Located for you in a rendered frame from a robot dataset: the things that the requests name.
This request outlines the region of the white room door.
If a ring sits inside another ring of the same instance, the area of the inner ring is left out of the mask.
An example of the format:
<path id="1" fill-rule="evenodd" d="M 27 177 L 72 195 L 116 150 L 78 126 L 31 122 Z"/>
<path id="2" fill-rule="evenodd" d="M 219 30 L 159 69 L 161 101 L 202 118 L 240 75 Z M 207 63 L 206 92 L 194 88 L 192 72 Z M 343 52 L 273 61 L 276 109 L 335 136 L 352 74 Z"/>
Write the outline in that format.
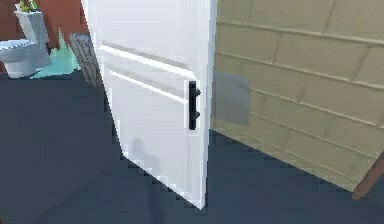
<path id="1" fill-rule="evenodd" d="M 217 0 L 81 0 L 122 155 L 206 203 Z M 200 113 L 189 129 L 189 82 Z"/>

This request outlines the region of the white toilet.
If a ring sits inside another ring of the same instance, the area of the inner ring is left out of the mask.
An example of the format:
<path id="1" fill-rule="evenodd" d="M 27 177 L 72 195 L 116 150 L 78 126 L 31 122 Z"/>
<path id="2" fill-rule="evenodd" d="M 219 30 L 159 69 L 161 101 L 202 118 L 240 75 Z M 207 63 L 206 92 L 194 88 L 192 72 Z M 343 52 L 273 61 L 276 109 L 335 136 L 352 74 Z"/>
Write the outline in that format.
<path id="1" fill-rule="evenodd" d="M 15 11 L 14 14 L 25 38 L 0 41 L 0 62 L 10 78 L 21 78 L 51 64 L 46 47 L 49 38 L 41 11 Z"/>

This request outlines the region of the green house plant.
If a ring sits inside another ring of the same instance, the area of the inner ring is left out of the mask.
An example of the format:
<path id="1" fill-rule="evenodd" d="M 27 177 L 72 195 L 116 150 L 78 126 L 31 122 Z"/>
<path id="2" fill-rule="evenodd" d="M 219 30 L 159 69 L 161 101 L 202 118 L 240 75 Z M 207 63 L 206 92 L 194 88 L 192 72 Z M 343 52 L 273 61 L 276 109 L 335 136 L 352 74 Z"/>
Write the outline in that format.
<path id="1" fill-rule="evenodd" d="M 20 0 L 19 4 L 22 12 L 36 12 L 38 10 L 35 0 Z"/>

